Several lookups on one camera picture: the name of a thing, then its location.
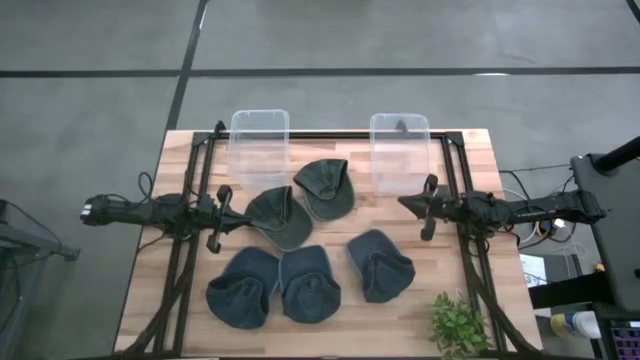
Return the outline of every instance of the denim cap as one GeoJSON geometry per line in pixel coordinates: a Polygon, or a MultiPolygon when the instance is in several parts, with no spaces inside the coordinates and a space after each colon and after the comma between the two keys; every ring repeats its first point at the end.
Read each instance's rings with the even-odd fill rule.
{"type": "Polygon", "coordinates": [[[311,215],[321,221],[347,215],[355,204],[347,160],[325,159],[311,162],[293,177],[304,190],[311,215]]]}
{"type": "Polygon", "coordinates": [[[402,256],[380,230],[369,230],[349,241],[347,252],[362,278],[367,302],[393,299],[411,284],[416,274],[411,259],[402,256]]]}
{"type": "Polygon", "coordinates": [[[292,192],[291,186],[266,190],[245,210],[245,215],[252,218],[251,225],[284,252],[300,247],[313,228],[309,214],[292,192]]]}
{"type": "Polygon", "coordinates": [[[283,312],[293,321],[317,324],[340,307],[340,285],[319,245],[284,254],[280,260],[283,312]]]}
{"type": "Polygon", "coordinates": [[[269,313],[269,296],[278,285],[278,258],[247,247],[227,264],[207,288],[209,309],[238,329],[261,327],[269,313]]]}

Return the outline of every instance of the plastic container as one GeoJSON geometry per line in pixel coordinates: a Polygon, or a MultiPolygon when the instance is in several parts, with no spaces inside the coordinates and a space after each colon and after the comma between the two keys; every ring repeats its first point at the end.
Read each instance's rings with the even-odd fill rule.
{"type": "Polygon", "coordinates": [[[429,122],[418,114],[375,114],[370,122],[371,176],[376,194],[422,192],[429,164],[429,122]]]}
{"type": "Polygon", "coordinates": [[[233,114],[227,173],[245,190],[260,193],[286,184],[289,113],[241,110],[233,114]]]}
{"type": "Polygon", "coordinates": [[[556,314],[551,317],[551,329],[562,338],[600,339],[598,320],[593,311],[556,314]]]}

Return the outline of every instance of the cap brim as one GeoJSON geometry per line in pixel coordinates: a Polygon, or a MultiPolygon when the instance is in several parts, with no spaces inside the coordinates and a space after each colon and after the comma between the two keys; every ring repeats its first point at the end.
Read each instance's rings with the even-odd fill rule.
{"type": "Polygon", "coordinates": [[[272,231],[256,227],[260,234],[284,252],[299,248],[309,238],[312,229],[313,223],[309,214],[295,199],[291,201],[291,217],[282,230],[272,231]]]}
{"type": "Polygon", "coordinates": [[[289,282],[302,274],[320,273],[332,278],[327,252],[320,245],[313,245],[286,253],[280,259],[280,286],[285,289],[289,282]]]}
{"type": "Polygon", "coordinates": [[[223,275],[244,274],[255,277],[265,285],[267,295],[278,285],[279,259],[256,247],[240,250],[227,264],[223,275]]]}
{"type": "Polygon", "coordinates": [[[355,205],[355,194],[353,184],[347,172],[344,173],[344,179],[336,195],[330,200],[321,200],[309,192],[304,187],[304,198],[309,207],[309,213],[321,221],[330,221],[339,219],[347,215],[355,205]]]}
{"type": "Polygon", "coordinates": [[[393,241],[377,229],[369,230],[347,243],[347,253],[360,277],[362,277],[363,269],[371,258],[371,254],[375,252],[387,252],[402,256],[393,241]]]}

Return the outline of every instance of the butcher block tabletop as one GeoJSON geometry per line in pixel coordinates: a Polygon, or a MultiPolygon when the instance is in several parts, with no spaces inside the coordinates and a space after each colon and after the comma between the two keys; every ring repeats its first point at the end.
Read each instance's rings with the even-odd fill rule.
{"type": "MultiPolygon", "coordinates": [[[[467,158],[475,190],[503,197],[502,184],[486,129],[455,130],[464,135],[467,158]]],[[[158,165],[153,195],[180,193],[191,149],[193,131],[169,131],[158,165]]],[[[377,196],[371,182],[369,140],[318,139],[289,141],[288,180],[294,197],[304,204],[301,190],[293,184],[295,173],[307,163],[340,158],[349,161],[348,173],[355,189],[355,208],[345,217],[314,220],[313,232],[303,246],[322,245],[342,288],[342,305],[327,320],[314,325],[293,322],[282,313],[281,293],[270,298],[264,326],[255,330],[232,328],[208,308],[205,292],[209,281],[219,276],[229,260],[241,249],[256,246],[278,257],[282,253],[252,228],[242,227],[221,235],[222,249],[213,254],[206,248],[210,230],[202,231],[195,263],[182,356],[185,357],[401,357],[438,356],[429,341],[431,304],[446,291],[454,298],[466,296],[467,286],[455,224],[438,221],[432,241],[420,240],[422,224],[393,196],[377,196]],[[385,232],[403,255],[413,260],[413,283],[398,297],[384,304],[365,302],[361,280],[345,251],[346,243],[369,230],[385,232]]],[[[201,164],[199,156],[193,189],[197,189],[201,164]]],[[[457,184],[464,192],[462,173],[453,156],[457,184]]],[[[233,189],[231,207],[244,212],[256,194],[249,193],[227,174],[227,140],[216,140],[208,184],[212,197],[222,184],[233,189]]],[[[440,184],[447,184],[442,144],[430,145],[431,171],[440,184]]],[[[146,228],[140,245],[161,235],[146,228]]],[[[497,299],[516,328],[534,346],[541,348],[529,293],[514,238],[508,234],[491,240],[489,261],[497,299]]],[[[129,291],[118,330],[115,351],[130,345],[158,309],[171,252],[171,239],[161,240],[141,251],[133,265],[129,291]]],[[[166,346],[172,343],[175,313],[169,318],[166,346]]]]}

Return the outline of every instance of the green plant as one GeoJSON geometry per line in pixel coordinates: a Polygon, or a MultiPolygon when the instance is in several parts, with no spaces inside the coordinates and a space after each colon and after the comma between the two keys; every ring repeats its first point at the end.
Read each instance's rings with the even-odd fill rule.
{"type": "Polygon", "coordinates": [[[484,326],[480,313],[474,313],[463,299],[454,302],[443,292],[433,304],[433,336],[429,340],[445,359],[461,359],[492,346],[484,326]]]}

